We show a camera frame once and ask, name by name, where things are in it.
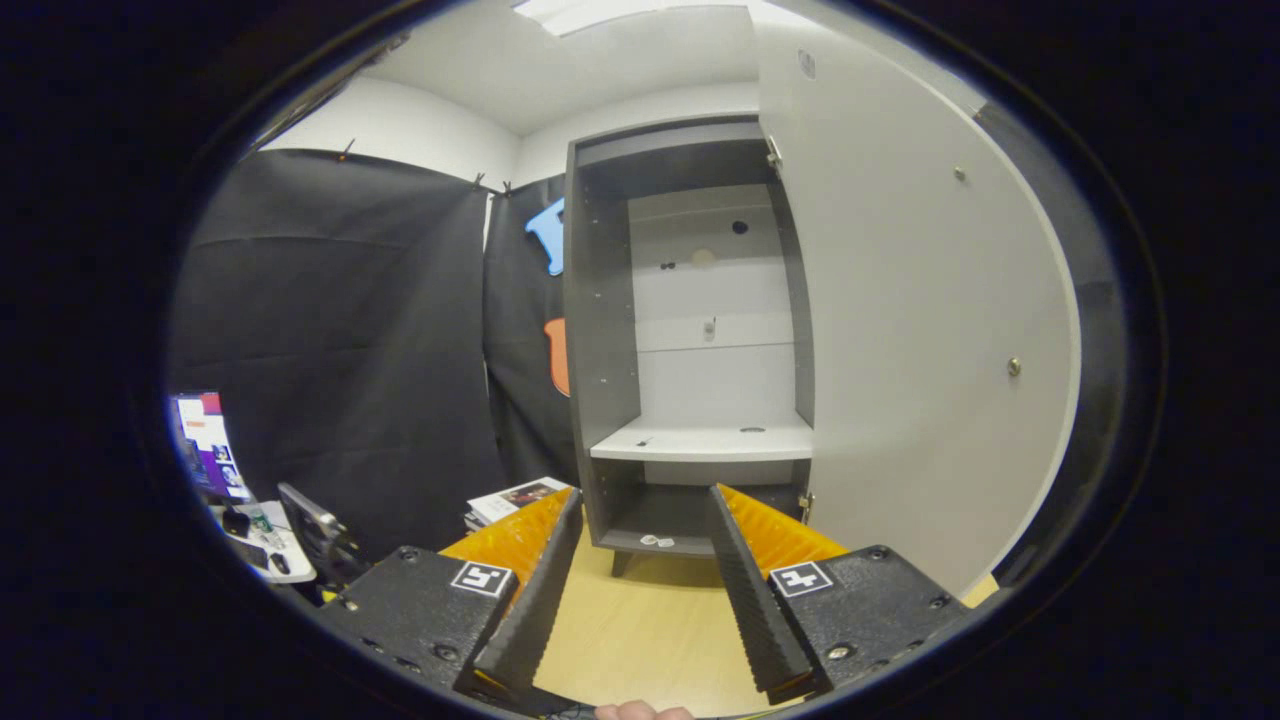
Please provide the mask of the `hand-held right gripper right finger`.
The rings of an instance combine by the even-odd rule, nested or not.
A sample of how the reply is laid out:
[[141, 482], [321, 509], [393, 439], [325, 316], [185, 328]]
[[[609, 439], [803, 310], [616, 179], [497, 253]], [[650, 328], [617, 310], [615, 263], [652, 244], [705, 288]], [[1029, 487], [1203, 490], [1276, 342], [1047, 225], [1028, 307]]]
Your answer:
[[899, 551], [849, 550], [728, 486], [710, 488], [708, 528], [753, 680], [773, 705], [855, 691], [970, 614]]

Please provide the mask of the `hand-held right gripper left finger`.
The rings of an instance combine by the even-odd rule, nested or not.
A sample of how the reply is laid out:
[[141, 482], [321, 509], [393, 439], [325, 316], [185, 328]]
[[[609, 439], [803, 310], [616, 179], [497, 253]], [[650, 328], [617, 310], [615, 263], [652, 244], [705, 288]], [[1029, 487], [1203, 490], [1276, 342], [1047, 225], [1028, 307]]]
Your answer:
[[436, 692], [531, 701], [582, 530], [566, 487], [438, 551], [404, 546], [317, 612], [375, 664]]

